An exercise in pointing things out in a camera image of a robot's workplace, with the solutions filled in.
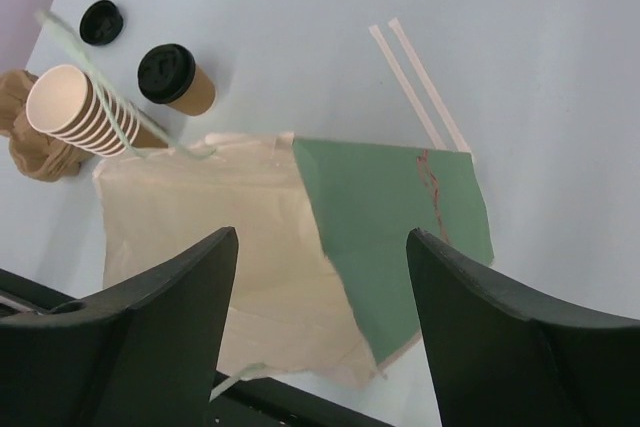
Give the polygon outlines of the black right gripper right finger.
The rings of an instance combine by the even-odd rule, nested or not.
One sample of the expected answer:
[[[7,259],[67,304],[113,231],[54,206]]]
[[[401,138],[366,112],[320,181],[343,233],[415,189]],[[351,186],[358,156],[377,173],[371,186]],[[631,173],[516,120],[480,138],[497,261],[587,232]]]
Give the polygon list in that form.
[[[635,426],[639,323],[484,266],[422,229],[406,243],[445,426]]]

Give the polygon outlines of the printed green paper bag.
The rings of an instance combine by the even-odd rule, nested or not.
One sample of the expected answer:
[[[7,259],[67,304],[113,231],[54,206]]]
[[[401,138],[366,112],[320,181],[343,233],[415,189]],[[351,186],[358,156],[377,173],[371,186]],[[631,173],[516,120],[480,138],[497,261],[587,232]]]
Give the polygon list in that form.
[[[493,259],[473,154],[212,133],[96,167],[112,287],[226,226],[239,239],[217,367],[244,379],[311,372],[362,388],[420,337],[405,242],[426,228]]]

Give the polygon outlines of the black plastic cup lid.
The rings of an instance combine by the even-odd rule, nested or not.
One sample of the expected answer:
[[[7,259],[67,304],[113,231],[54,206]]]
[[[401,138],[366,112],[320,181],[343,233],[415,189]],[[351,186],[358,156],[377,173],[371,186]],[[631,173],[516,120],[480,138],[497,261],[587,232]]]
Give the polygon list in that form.
[[[180,44],[162,44],[148,51],[137,70],[142,95],[156,104],[179,99],[191,86],[196,62],[192,53]]]

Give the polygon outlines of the single brown paper cup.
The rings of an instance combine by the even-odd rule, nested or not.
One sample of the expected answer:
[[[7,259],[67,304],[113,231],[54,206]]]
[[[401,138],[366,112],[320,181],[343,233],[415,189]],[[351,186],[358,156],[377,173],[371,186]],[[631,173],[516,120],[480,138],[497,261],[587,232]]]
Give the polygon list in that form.
[[[206,113],[216,98],[213,82],[199,65],[195,66],[193,80],[187,90],[178,99],[169,102],[168,106],[187,116],[200,116]]]

